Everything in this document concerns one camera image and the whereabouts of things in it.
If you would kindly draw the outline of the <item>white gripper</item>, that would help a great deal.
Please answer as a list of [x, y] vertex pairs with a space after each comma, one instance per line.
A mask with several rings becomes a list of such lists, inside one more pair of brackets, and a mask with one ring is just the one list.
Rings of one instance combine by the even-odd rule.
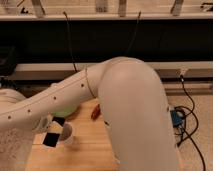
[[63, 125], [65, 123], [65, 119], [63, 117], [42, 117], [33, 131], [37, 134], [40, 133], [53, 133], [53, 134], [61, 134], [63, 130]]

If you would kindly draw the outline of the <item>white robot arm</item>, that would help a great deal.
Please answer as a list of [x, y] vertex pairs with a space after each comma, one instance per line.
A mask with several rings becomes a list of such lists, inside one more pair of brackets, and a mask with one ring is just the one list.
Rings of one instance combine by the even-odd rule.
[[43, 117], [97, 98], [119, 171], [180, 171], [164, 86], [147, 63], [116, 57], [15, 104], [0, 107], [0, 131], [35, 131]]

